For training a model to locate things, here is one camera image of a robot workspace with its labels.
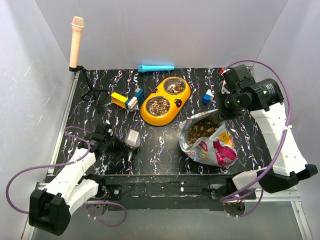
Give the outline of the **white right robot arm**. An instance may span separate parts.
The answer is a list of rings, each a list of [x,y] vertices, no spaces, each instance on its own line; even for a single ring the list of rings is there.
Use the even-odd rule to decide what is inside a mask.
[[[229,178],[227,195],[237,199],[246,190],[262,189],[267,193],[287,190],[318,173],[314,164],[302,156],[289,126],[289,109],[278,83],[267,78],[225,78],[218,95],[219,115],[223,120],[238,117],[247,110],[256,120],[267,145],[271,162],[260,170],[243,171]]]

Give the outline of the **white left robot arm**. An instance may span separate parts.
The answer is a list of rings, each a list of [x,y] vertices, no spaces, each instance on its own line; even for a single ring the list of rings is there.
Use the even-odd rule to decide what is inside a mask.
[[[72,214],[87,200],[119,200],[119,185],[107,184],[104,177],[86,172],[103,154],[118,154],[126,149],[126,144],[115,136],[94,135],[81,143],[59,174],[44,188],[31,193],[29,225],[60,236]]]

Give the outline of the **silver metal scoop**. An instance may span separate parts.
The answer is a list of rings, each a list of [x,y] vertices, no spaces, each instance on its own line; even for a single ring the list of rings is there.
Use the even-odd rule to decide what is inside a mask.
[[[128,161],[130,162],[133,157],[133,152],[141,145],[140,133],[130,129],[124,139],[126,148],[128,149]]]

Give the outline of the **pink white pet food bag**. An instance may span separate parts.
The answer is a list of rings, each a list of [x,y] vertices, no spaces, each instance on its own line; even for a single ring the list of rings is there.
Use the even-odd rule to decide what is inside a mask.
[[[237,159],[233,137],[219,110],[209,110],[188,117],[178,125],[180,149],[193,161],[228,168]]]

